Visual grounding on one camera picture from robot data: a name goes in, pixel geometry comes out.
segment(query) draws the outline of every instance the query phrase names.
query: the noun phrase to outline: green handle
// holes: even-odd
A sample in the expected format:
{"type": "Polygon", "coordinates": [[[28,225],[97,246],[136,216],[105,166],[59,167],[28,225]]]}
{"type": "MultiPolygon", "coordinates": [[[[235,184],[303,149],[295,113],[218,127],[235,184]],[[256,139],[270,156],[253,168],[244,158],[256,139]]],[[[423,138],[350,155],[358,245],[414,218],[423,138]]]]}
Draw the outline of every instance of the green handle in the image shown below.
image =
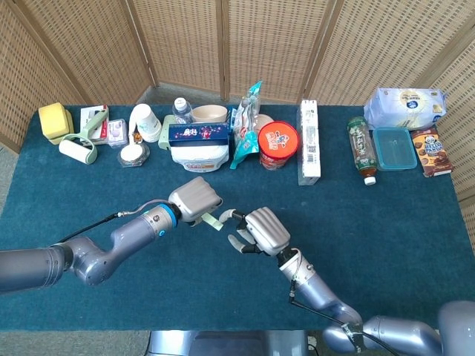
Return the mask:
{"type": "Polygon", "coordinates": [[[105,110],[101,110],[99,113],[94,115],[94,117],[81,130],[81,133],[79,135],[88,139],[89,131],[99,126],[99,124],[101,124],[105,120],[108,114],[109,114],[109,108],[106,108],[105,110]]]}

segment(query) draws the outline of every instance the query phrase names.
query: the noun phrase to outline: blue table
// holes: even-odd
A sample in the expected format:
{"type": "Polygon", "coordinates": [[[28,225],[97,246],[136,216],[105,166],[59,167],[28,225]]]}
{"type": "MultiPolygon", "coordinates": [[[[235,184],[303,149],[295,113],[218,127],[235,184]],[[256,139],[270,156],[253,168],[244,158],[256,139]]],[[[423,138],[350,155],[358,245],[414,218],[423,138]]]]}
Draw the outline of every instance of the blue table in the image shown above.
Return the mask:
{"type": "MultiPolygon", "coordinates": [[[[163,119],[169,106],[152,107],[163,119]]],[[[78,127],[79,107],[70,107],[78,127]]],[[[132,107],[111,107],[127,119],[132,107]]],[[[261,113],[295,124],[297,107],[261,113]]],[[[204,174],[227,208],[270,207],[333,291],[364,319],[375,314],[436,325],[439,307],[473,299],[475,260],[451,178],[424,178],[422,168],[380,172],[366,187],[353,166],[347,120],[361,107],[320,107],[322,178],[297,185],[296,160],[266,171],[256,156],[204,174]]],[[[0,219],[0,249],[48,246],[111,212],[166,198],[197,176],[150,144],[140,168],[121,168],[99,147],[90,166],[61,155],[31,121],[0,219]]],[[[131,218],[87,233],[103,248],[131,218]]],[[[0,329],[321,329],[327,322],[287,303],[289,284],[275,259],[240,255],[221,232],[180,224],[127,260],[100,286],[66,274],[56,286],[0,296],[0,329]]]]}

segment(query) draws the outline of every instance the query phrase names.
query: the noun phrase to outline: blue box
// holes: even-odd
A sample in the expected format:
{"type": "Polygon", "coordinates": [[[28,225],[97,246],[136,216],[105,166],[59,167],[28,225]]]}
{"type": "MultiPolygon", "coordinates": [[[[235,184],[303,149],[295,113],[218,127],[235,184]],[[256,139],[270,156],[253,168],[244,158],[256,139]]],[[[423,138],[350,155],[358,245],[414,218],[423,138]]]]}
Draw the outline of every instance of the blue box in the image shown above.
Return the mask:
{"type": "Polygon", "coordinates": [[[168,142],[174,146],[212,146],[229,144],[227,123],[171,124],[168,142]]]}
{"type": "Polygon", "coordinates": [[[413,141],[406,128],[376,128],[373,141],[380,171],[402,171],[417,166],[413,141]]]}

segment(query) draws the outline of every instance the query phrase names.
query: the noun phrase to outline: white cup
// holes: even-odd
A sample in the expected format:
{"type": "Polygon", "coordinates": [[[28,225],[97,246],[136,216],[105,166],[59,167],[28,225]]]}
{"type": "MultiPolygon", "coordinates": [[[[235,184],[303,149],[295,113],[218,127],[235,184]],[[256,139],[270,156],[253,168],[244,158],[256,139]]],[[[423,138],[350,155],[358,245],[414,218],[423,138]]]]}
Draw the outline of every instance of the white cup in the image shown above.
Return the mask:
{"type": "Polygon", "coordinates": [[[140,136],[146,142],[156,142],[160,138],[162,124],[147,104],[138,104],[131,114],[134,117],[140,136]]]}

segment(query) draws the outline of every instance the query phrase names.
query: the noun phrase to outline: chocolate cookie package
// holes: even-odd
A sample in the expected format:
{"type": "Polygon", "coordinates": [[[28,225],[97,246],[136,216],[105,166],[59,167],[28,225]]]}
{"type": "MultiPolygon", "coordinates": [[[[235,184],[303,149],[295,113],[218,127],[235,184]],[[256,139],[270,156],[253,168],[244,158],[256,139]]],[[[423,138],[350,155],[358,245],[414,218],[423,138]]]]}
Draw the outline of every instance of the chocolate cookie package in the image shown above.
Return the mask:
{"type": "Polygon", "coordinates": [[[453,171],[453,165],[440,142],[435,126],[427,130],[412,131],[410,135],[417,157],[424,168],[424,177],[440,176],[453,171]]]}

